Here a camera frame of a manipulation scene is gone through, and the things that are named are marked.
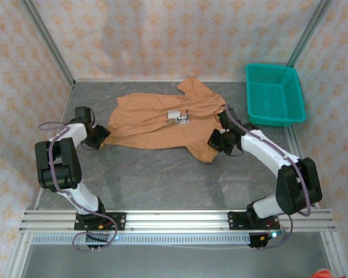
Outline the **brown t-shirt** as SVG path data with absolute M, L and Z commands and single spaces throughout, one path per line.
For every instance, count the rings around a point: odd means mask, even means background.
M 208 140 L 221 124 L 216 115 L 223 97 L 195 78 L 176 88 L 180 94 L 131 93 L 117 98 L 111 113 L 107 144 L 137 149 L 185 147 L 199 161 L 210 163 L 218 152 Z

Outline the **teal plastic mesh basket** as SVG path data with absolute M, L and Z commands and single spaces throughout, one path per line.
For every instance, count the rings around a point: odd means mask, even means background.
M 247 64 L 246 101 L 255 125 L 288 127 L 306 120 L 300 80 L 292 67 Z

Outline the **black controller board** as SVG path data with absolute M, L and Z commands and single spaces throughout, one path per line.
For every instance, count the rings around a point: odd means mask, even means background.
M 274 239 L 280 234 L 281 232 L 250 233 L 249 234 L 250 243 L 248 244 L 248 246 L 252 248 L 253 250 L 256 250 L 256 249 L 262 250 L 267 247 L 267 244 L 271 239 Z

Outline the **red object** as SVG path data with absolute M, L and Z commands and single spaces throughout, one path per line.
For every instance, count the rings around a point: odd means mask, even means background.
M 334 278 L 329 269 L 319 269 L 315 271 L 311 278 Z

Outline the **aluminium table edge rail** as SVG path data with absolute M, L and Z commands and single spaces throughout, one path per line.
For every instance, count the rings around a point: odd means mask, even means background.
M 63 109 L 63 113 L 60 120 L 64 120 L 66 118 L 67 109 L 75 88 L 75 84 L 76 82 L 73 85 L 71 85 L 71 89 L 68 92 L 68 97 L 65 102 L 66 106 Z M 38 193 L 35 195 L 34 201 L 31 203 L 30 209 L 39 209 L 39 204 L 44 194 L 43 192 L 44 189 L 40 188 Z M 19 233 L 19 237 L 11 252 L 9 262 L 6 267 L 3 278 L 22 278 L 27 258 L 30 252 L 33 235 L 33 233 L 28 232 Z
M 124 79 L 124 78 L 119 78 L 119 79 L 76 79 L 75 83 L 85 83 L 85 82 L 182 82 L 187 78 L 148 78 L 148 79 Z M 197 78 L 201 82 L 246 82 L 245 79 L 242 80 L 237 80 L 237 79 L 207 79 L 207 78 Z
M 293 126 L 286 127 L 285 131 L 291 151 L 296 155 L 303 156 Z M 348 278 L 348 264 L 345 260 L 342 242 L 335 228 L 320 232 L 320 237 L 332 274 Z

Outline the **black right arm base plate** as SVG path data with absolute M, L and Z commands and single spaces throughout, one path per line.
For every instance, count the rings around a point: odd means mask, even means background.
M 259 218 L 253 211 L 229 211 L 228 223 L 230 230 L 278 230 L 279 220 L 276 216 Z

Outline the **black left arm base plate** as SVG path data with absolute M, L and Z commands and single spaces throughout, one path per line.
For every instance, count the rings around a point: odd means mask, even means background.
M 75 231 L 112 231 L 117 226 L 118 231 L 125 230 L 126 213 L 107 212 L 105 217 L 94 214 L 77 214 L 74 230 Z

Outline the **aluminium mounting rail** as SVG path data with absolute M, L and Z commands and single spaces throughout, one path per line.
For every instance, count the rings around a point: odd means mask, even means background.
M 127 210 L 125 233 L 226 233 L 230 230 L 228 210 Z M 323 232 L 337 229 L 330 210 L 314 209 L 310 216 L 293 214 L 278 217 L 280 227 L 294 232 Z M 71 210 L 27 210 L 21 233 L 75 233 L 75 213 Z M 238 230 L 268 232 L 268 230 Z

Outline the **aluminium frame post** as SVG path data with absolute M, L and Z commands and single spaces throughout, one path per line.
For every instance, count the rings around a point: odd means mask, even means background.
M 35 7 L 32 0 L 19 0 L 22 7 L 28 14 L 30 20 L 35 25 L 35 28 L 37 29 L 40 37 L 44 41 L 46 47 L 50 51 L 50 54 L 54 58 L 57 66 L 61 70 L 61 73 L 65 77 L 67 83 L 73 88 L 76 81 L 73 77 L 69 67 L 67 66 L 63 56 L 60 53 L 59 48 L 57 47 L 55 41 L 53 40 L 53 37 L 51 36 L 48 28 L 46 27 L 41 15 L 39 14 L 37 8 Z
M 321 23 L 321 20 L 324 18 L 332 2 L 333 0 L 319 1 L 315 11 L 313 12 L 313 15 L 311 16 L 309 22 L 307 23 L 306 28 L 302 32 L 302 35 L 300 36 L 298 43 L 296 44 L 288 62 L 286 63 L 287 67 L 293 68 L 298 63 L 300 56 L 304 52 L 311 37 L 313 36 L 314 32 L 318 28 L 319 24 Z

